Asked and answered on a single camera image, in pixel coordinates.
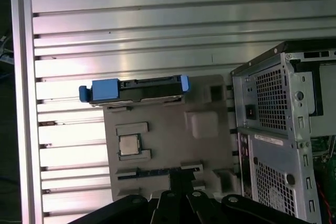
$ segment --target metal slot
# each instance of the metal slot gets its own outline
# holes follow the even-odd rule
[[[310,177],[306,178],[306,184],[307,184],[307,189],[308,189],[308,190],[313,188],[313,187],[312,187],[312,184],[311,184],[311,179],[310,179]]]
[[[308,155],[303,156],[303,164],[305,167],[309,166]]]
[[[309,201],[309,211],[310,212],[315,212],[315,202],[314,202],[314,200]]]
[[[304,121],[303,121],[303,116],[299,116],[298,117],[298,120],[299,120],[299,127],[300,127],[300,129],[303,129],[304,128]]]

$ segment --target black slot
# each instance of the black slot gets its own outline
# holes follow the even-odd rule
[[[329,51],[304,52],[303,56],[304,56],[305,59],[320,58],[320,57],[329,57]]]
[[[223,99],[223,86],[210,87],[211,101],[217,102]]]
[[[320,52],[305,52],[303,56],[305,59],[320,58]]]
[[[246,119],[250,120],[256,120],[257,119],[257,113],[256,113],[256,106],[253,104],[245,105],[245,113],[246,113]]]

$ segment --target ventilation grille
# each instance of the ventilation grille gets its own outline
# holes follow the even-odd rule
[[[286,91],[282,90],[281,70],[259,75],[256,81],[261,126],[286,130],[287,97]]]
[[[285,176],[259,163],[256,169],[259,202],[295,216],[293,190],[286,187]]]

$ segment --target blue drive tray handle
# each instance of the blue drive tray handle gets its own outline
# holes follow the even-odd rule
[[[117,107],[144,101],[170,102],[182,98],[189,90],[186,75],[127,81],[106,79],[92,81],[90,89],[80,86],[79,100],[93,106],[112,104]]]

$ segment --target cable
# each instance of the cable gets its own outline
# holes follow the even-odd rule
[[[4,222],[4,223],[21,223],[22,221],[20,221],[20,220],[0,220],[0,222]]]
[[[329,224],[332,224],[332,214],[331,214],[331,211],[330,211],[330,205],[329,205],[329,203],[328,203],[328,201],[327,201],[327,199],[326,199],[324,193],[322,192],[322,189],[321,189],[320,185],[319,185],[318,183],[316,183],[316,185],[317,185],[317,189],[318,189],[318,191],[319,191],[319,193],[320,193],[320,195],[321,195],[321,197],[322,197],[322,199],[323,199],[323,202],[324,202],[324,204],[325,204],[326,207],[327,207],[327,212],[328,212],[328,222],[329,222]]]

